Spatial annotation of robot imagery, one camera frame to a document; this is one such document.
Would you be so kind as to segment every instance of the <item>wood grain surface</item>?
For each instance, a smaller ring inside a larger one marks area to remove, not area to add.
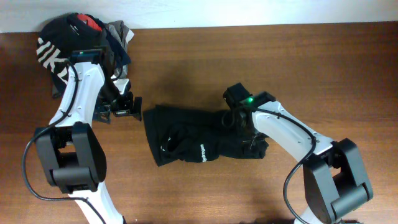
[[[226,109],[237,82],[272,93],[298,119],[360,148],[374,198],[347,215],[365,223],[398,220],[398,23],[142,29],[129,44],[128,77],[143,110],[156,104]],[[36,61],[36,33],[0,34],[0,223],[86,223],[75,202],[44,202],[22,180],[21,157],[36,127],[60,100]],[[261,160],[221,157],[157,167],[144,124],[94,122],[105,151],[106,185],[128,223],[267,223],[292,219],[282,186],[295,161],[274,141]],[[41,194],[59,197],[35,147],[27,170]],[[300,171],[289,186],[298,212],[307,204]]]

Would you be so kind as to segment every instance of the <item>black cable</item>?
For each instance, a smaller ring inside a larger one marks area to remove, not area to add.
[[[75,89],[73,91],[73,96],[72,96],[72,100],[69,104],[68,109],[63,112],[63,115],[60,119],[56,120],[54,123],[48,125],[45,129],[41,130],[41,132],[37,133],[34,137],[32,137],[32,139],[30,139],[30,141],[27,143],[26,147],[25,147],[25,151],[24,154],[22,156],[22,176],[24,178],[24,182],[26,184],[26,187],[28,188],[28,190],[32,193],[32,195],[34,195],[35,197],[37,197],[38,199],[41,200],[45,200],[45,201],[52,201],[52,202],[60,202],[60,201],[71,201],[71,200],[81,200],[82,202],[85,202],[99,217],[99,219],[104,223],[105,220],[103,219],[103,217],[100,215],[100,213],[95,209],[95,207],[88,201],[87,198],[83,198],[83,197],[60,197],[60,198],[50,198],[50,197],[43,197],[41,195],[39,195],[30,185],[28,178],[27,178],[27,174],[26,174],[26,157],[27,157],[27,153],[29,151],[29,148],[31,147],[31,145],[33,144],[33,142],[35,142],[39,137],[41,137],[43,134],[47,133],[48,131],[50,131],[50,129],[52,129],[53,127],[55,127],[55,125],[59,124],[61,121],[63,121],[69,114],[69,112],[72,110],[73,104],[75,103],[75,99],[76,99],[76,95],[77,95],[77,90],[78,90],[78,85],[79,85],[79,77],[78,77],[78,73],[76,71],[75,66],[69,61],[67,60],[67,62],[69,63],[69,65],[72,67],[73,72],[75,73]]]
[[[302,129],[303,131],[305,131],[305,132],[310,136],[310,138],[311,138],[311,144],[312,144],[311,149],[310,149],[309,152],[308,152],[308,153],[307,153],[307,154],[306,154],[294,167],[293,167],[293,169],[290,171],[290,173],[288,174],[288,176],[287,176],[286,179],[285,179],[284,189],[283,189],[284,200],[285,200],[286,206],[287,206],[287,208],[289,209],[289,211],[293,214],[293,216],[294,216],[296,219],[298,219],[298,220],[299,220],[300,222],[302,222],[303,224],[309,224],[308,222],[306,222],[305,220],[303,220],[303,219],[300,217],[300,215],[298,215],[298,214],[294,211],[294,209],[292,208],[292,206],[290,205],[289,200],[287,199],[287,186],[288,186],[288,184],[289,184],[291,178],[293,177],[293,175],[296,173],[296,171],[300,168],[300,166],[303,165],[303,163],[304,163],[304,162],[313,154],[313,152],[315,151],[315,148],[316,148],[316,146],[317,146],[317,139],[315,138],[315,136],[314,136],[306,127],[302,126],[300,123],[298,123],[298,122],[295,121],[294,119],[292,119],[292,118],[290,118],[290,117],[288,117],[288,116],[285,116],[285,115],[283,115],[283,114],[281,114],[281,113],[276,113],[276,112],[274,112],[274,111],[269,111],[269,110],[264,110],[264,109],[260,109],[260,108],[255,108],[255,107],[253,107],[253,106],[239,106],[239,107],[235,108],[234,110],[232,110],[231,112],[232,112],[233,120],[232,120],[232,122],[231,122],[231,124],[230,124],[229,126],[226,126],[227,128],[230,128],[230,127],[233,126],[233,124],[235,123],[234,114],[235,114],[235,112],[236,112],[238,109],[242,109],[242,108],[245,108],[245,109],[248,109],[248,110],[251,110],[251,111],[260,111],[260,112],[263,112],[263,113],[269,113],[269,114],[276,115],[278,118],[284,118],[284,119],[286,119],[287,121],[290,121],[290,122],[293,123],[294,125],[298,126],[300,129]],[[221,123],[223,124],[223,126],[225,126],[225,125],[224,125],[224,121],[223,121],[225,115],[226,115],[226,114],[224,114],[224,116],[222,117],[222,121],[221,121]]]
[[[119,72],[119,75],[118,75],[116,78],[112,78],[112,79],[111,79],[111,81],[113,82],[113,81],[116,81],[116,80],[118,80],[118,79],[120,78],[120,76],[122,75],[122,72],[123,72],[123,66],[122,66],[122,67],[120,67],[120,72]]]

